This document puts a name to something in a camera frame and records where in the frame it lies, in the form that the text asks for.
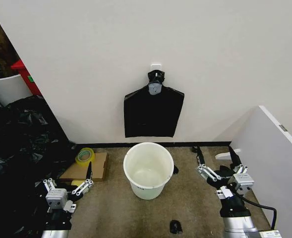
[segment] yellow tape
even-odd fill
[[[78,152],[78,155],[75,157],[75,161],[82,166],[88,166],[92,161],[94,162],[95,154],[91,148],[83,148]]]

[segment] black cable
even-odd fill
[[[252,201],[249,201],[247,198],[244,198],[242,195],[238,194],[236,191],[233,191],[235,193],[236,196],[238,196],[239,198],[241,198],[243,201],[251,204],[251,205],[254,205],[256,207],[260,207],[260,208],[263,208],[263,209],[267,209],[267,210],[272,210],[274,211],[274,216],[273,216],[273,221],[271,223],[271,229],[274,230],[275,229],[275,225],[276,225],[276,219],[277,219],[277,210],[274,208],[274,207],[268,207],[268,206],[264,206],[264,205],[261,205],[261,204],[258,204],[258,203],[255,203],[255,202],[252,202]]]

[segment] black object on floor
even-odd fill
[[[172,234],[179,234],[182,233],[181,223],[177,220],[170,221],[170,233]]]
[[[177,173],[179,173],[179,169],[177,168],[177,166],[174,167],[174,175],[176,175]]]
[[[163,86],[164,76],[160,70],[149,72],[149,85],[125,96],[126,137],[173,137],[175,134],[184,93]]]

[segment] black garbage bag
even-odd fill
[[[38,206],[35,185],[57,178],[74,157],[74,144],[43,97],[0,107],[0,237],[29,233]]]
[[[162,85],[165,73],[148,73],[149,84],[125,96],[125,136],[173,137],[184,93]]]

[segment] carpet floor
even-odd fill
[[[131,190],[123,171],[129,148],[95,149],[108,152],[106,179],[96,182],[89,193],[77,201],[71,219],[69,238],[221,238],[221,203],[215,189],[197,173],[195,154],[189,147],[167,148],[179,173],[173,175],[162,193],[153,200],[142,200]],[[201,147],[205,163],[216,170],[230,161],[217,161],[215,155],[227,147]],[[252,191],[246,198],[257,202]],[[246,205],[258,229],[269,229],[261,209]],[[170,233],[170,221],[180,221],[182,234]]]

